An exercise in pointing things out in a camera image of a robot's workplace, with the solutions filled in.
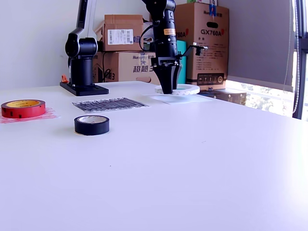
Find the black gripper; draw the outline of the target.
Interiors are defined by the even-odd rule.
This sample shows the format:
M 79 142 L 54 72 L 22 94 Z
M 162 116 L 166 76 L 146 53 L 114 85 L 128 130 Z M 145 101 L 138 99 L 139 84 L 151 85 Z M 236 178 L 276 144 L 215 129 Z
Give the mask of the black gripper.
M 178 78 L 182 69 L 180 63 L 182 57 L 182 54 L 172 57 L 156 54 L 153 58 L 154 72 L 159 79 L 164 94 L 171 94 L 173 90 L 177 89 Z

